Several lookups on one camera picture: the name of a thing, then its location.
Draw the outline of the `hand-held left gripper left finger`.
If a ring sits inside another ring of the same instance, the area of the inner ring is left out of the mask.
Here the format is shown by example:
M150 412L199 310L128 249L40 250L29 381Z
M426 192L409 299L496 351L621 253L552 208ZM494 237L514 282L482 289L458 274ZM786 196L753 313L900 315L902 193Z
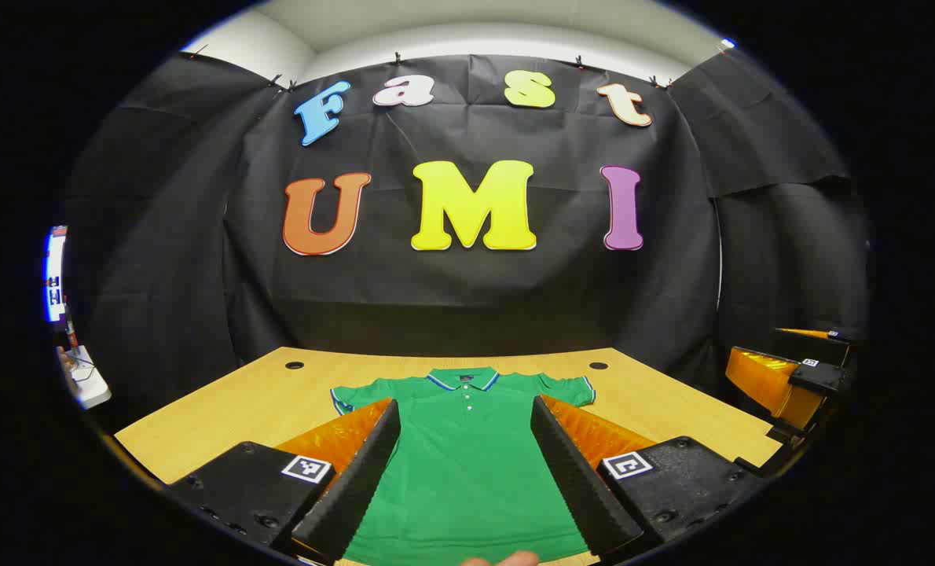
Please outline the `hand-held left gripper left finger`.
M346 554L402 432L385 398L266 447L239 442L168 491L210 523L302 564Z

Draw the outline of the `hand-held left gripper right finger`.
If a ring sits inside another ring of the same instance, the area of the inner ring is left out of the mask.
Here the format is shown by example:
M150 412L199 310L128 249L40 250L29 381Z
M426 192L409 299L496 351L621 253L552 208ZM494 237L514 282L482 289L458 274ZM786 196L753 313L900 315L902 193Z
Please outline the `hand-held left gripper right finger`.
M694 438L654 442L550 395L533 399L530 426L583 540L603 561L697 534L760 487L758 473Z

